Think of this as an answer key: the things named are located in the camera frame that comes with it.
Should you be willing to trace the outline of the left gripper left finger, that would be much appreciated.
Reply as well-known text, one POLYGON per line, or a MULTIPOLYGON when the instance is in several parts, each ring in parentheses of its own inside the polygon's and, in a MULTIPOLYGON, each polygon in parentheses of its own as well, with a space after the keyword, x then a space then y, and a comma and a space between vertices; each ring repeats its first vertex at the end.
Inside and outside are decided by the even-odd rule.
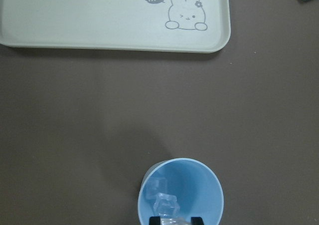
POLYGON ((160 217, 150 217, 149 218, 149 225, 161 225, 161 218, 160 217))

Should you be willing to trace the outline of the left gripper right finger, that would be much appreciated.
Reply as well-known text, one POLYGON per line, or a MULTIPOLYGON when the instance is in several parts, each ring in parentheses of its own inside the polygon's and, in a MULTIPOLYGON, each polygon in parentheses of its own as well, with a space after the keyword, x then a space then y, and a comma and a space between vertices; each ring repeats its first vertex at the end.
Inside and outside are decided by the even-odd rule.
POLYGON ((191 217, 191 225, 202 225, 201 217, 191 217))

